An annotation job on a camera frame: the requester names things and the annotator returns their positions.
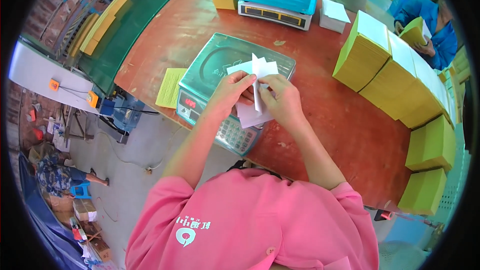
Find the person in blue jacket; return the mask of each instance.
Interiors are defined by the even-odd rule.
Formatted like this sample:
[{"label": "person in blue jacket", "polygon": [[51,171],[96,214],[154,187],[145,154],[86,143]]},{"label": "person in blue jacket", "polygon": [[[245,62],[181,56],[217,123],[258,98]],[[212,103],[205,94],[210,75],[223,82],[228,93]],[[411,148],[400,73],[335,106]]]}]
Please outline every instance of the person in blue jacket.
[{"label": "person in blue jacket", "polygon": [[430,67],[443,70],[453,61],[457,52],[457,36],[451,23],[453,15],[445,0],[439,0],[438,4],[430,0],[410,0],[393,21],[395,34],[399,35],[410,21],[420,16],[425,20],[432,37],[429,39],[425,36],[427,45],[417,43],[414,49]]}]

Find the brick wall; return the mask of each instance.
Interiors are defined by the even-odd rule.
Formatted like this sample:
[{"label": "brick wall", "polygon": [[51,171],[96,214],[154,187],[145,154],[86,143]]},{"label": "brick wall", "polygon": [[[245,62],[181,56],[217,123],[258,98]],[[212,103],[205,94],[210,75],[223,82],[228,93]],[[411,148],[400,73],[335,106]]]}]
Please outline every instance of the brick wall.
[{"label": "brick wall", "polygon": [[[27,17],[23,31],[32,35],[48,48],[53,48],[60,32],[75,9],[79,7],[81,1],[37,0]],[[106,7],[107,5],[104,3],[95,5],[95,9],[98,11],[103,11]]]}]

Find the hand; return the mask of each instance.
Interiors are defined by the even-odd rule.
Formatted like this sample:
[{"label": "hand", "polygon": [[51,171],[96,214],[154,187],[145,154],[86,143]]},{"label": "hand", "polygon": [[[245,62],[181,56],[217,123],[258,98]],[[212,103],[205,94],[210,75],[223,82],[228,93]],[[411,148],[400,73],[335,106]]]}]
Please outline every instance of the hand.
[{"label": "hand", "polygon": [[404,29],[405,29],[405,28],[402,26],[402,24],[400,23],[400,21],[396,21],[396,22],[395,22],[395,31],[394,31],[394,33],[395,33],[397,36],[399,36],[399,35],[403,32]]},{"label": "hand", "polygon": [[264,87],[260,87],[260,96],[275,120],[291,133],[295,127],[306,121],[297,88],[281,74],[271,74],[258,79],[268,84],[275,97]]},{"label": "hand", "polygon": [[232,112],[232,107],[237,103],[246,105],[254,104],[254,87],[252,84],[257,79],[255,74],[237,71],[222,78],[208,101],[205,111],[217,115],[225,120]]},{"label": "hand", "polygon": [[415,46],[413,47],[413,49],[415,49],[421,54],[429,55],[430,57],[435,56],[435,48],[434,48],[434,44],[432,43],[432,40],[427,36],[424,36],[424,37],[427,40],[427,45],[422,45],[419,42],[415,42],[414,44]]}]

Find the blue crate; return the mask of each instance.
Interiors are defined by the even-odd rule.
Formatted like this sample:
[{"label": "blue crate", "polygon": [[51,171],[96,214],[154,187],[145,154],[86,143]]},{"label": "blue crate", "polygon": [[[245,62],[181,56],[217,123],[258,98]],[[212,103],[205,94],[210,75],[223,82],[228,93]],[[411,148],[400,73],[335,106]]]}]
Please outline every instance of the blue crate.
[{"label": "blue crate", "polygon": [[408,1],[409,0],[393,0],[392,4],[388,8],[388,11],[390,12],[390,14],[392,14],[393,17],[396,17],[402,9],[402,6]]}]

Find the blue stool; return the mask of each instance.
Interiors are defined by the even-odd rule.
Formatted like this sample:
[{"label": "blue stool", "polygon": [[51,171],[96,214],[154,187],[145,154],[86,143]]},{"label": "blue stool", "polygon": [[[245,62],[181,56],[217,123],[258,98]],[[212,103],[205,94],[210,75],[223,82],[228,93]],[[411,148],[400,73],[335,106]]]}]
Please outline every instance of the blue stool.
[{"label": "blue stool", "polygon": [[88,195],[87,187],[90,185],[90,182],[87,181],[86,183],[81,183],[79,185],[73,186],[70,188],[70,193],[75,195],[75,198],[82,199],[82,198],[92,198],[92,196]]}]

